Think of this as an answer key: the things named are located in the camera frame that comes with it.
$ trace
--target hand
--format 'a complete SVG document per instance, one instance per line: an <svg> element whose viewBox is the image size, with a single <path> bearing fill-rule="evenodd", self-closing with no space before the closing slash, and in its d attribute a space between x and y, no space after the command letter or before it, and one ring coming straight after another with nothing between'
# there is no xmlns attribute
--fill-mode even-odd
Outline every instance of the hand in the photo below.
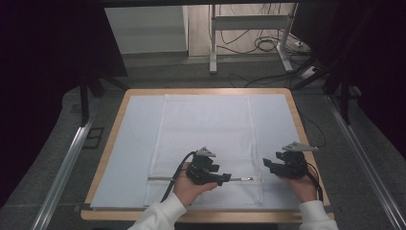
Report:
<svg viewBox="0 0 406 230"><path fill-rule="evenodd" d="M194 200L201 195L203 192L213 190L217 187L217 183L208 183L204 185L196 185L194 184L187 176L186 176L186 169L188 168L190 162L186 162L183 167L182 171L179 173L173 192L179 198L180 202L184 206L191 205Z"/></svg>
<svg viewBox="0 0 406 230"><path fill-rule="evenodd" d="M315 178L317 178L316 172L314 172L310 167L307 168L308 171ZM293 193L301 201L301 203L317 199L316 187L307 175L300 179L290 179L282 176L278 177L289 184L290 188L293 190Z"/></svg>

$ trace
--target wall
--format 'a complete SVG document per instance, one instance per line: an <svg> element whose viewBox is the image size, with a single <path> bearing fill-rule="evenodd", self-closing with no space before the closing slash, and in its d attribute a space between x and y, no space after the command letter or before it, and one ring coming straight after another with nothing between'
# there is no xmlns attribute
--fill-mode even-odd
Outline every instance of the wall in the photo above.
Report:
<svg viewBox="0 0 406 230"><path fill-rule="evenodd" d="M188 50L186 7L109 8L105 12L122 54Z"/></svg>

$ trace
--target metal rail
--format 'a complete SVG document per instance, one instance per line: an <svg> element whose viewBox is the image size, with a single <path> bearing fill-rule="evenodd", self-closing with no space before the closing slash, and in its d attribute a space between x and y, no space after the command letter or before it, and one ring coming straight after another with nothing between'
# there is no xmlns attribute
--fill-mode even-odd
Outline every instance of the metal rail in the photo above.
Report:
<svg viewBox="0 0 406 230"><path fill-rule="evenodd" d="M391 192L386 188L378 172L373 167L370 157L362 148L362 145L358 141L355 133L352 131L351 126L348 126L344 119L341 117L338 110L339 104L337 103L336 99L333 98L333 96L326 96L326 99L331 106L331 110L333 111L338 125L343 130L343 133L346 136L352 148L352 151L358 160L359 165L361 166L361 169L364 171L365 176L370 181L373 191L375 192L377 198L379 199L379 202L385 210L389 221L392 223L392 226L395 230L406 229L406 222L403 214L401 213L394 198L392 197Z"/></svg>
<svg viewBox="0 0 406 230"><path fill-rule="evenodd" d="M48 227L48 224L51 221L52 215L54 214L55 208L59 199L62 195L62 192L66 186L66 183L69 179L69 176L72 172L72 169L75 166L76 160L80 153L81 147L83 146L84 140L86 139L87 133L89 132L90 127L92 126L93 120L99 109L101 99L94 98L89 108L89 120L84 127L78 129L77 134L66 153L65 159L62 162L62 165L57 172L56 178L51 186L50 191L48 192L45 200L41 206L41 209L38 212L38 215L32 226L32 230L45 230Z"/></svg>

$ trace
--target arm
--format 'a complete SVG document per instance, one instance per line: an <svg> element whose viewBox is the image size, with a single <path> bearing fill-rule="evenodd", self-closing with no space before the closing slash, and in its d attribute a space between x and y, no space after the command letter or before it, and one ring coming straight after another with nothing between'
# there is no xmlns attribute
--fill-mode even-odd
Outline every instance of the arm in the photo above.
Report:
<svg viewBox="0 0 406 230"><path fill-rule="evenodd" d="M173 193L162 203L154 203L148 207L143 215L128 230L157 230L174 229L174 223L186 213L186 206L191 205L203 192L213 190L216 183L195 185L186 176L185 169L190 163L185 163L176 179Z"/></svg>
<svg viewBox="0 0 406 230"><path fill-rule="evenodd" d="M303 224L301 230L338 230L337 223L328 217L322 201L317 200L317 191L313 182L304 176L301 179L280 177L286 181L295 196L301 201L299 209L302 213Z"/></svg>

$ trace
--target white sleeve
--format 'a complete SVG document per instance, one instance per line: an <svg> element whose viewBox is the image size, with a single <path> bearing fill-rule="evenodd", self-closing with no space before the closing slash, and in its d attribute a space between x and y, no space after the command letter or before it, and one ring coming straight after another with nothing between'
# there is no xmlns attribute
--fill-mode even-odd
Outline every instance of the white sleeve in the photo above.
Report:
<svg viewBox="0 0 406 230"><path fill-rule="evenodd" d="M326 214L323 202L313 200L299 205L303 223L301 230L338 230L337 223Z"/></svg>
<svg viewBox="0 0 406 230"><path fill-rule="evenodd" d="M174 223L186 213L186 208L174 193L162 203L149 206L132 227L128 230L169 230L174 229Z"/></svg>

